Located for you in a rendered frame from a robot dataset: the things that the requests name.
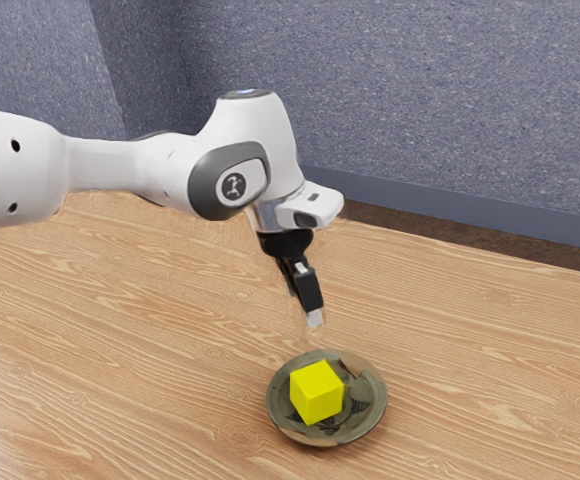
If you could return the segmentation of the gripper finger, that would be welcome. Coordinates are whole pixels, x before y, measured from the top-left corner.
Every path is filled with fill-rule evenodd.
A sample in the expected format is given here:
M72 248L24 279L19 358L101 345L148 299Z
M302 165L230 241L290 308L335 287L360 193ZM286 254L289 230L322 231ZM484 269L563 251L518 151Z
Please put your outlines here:
M289 292L300 303L309 330L324 324L324 299L316 271L305 257L292 259L280 257L276 264L283 275Z

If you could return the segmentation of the grey patterned plate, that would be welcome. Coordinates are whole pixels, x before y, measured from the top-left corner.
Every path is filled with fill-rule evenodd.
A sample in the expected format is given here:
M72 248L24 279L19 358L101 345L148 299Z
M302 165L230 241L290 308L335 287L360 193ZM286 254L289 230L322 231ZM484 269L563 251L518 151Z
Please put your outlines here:
M325 360L344 385L342 410L307 425L290 400L292 371ZM312 350L286 362L272 377L266 395L269 417L290 439L313 447L334 447L356 441L381 420L388 403L387 386L366 359L344 350Z

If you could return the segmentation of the yellow cube block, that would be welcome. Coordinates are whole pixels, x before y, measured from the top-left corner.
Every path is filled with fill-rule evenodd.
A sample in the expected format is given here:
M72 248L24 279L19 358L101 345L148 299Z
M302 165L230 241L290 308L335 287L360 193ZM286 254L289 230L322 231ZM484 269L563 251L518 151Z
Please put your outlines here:
M289 375L289 398L306 425L339 414L345 387L326 360L294 370Z

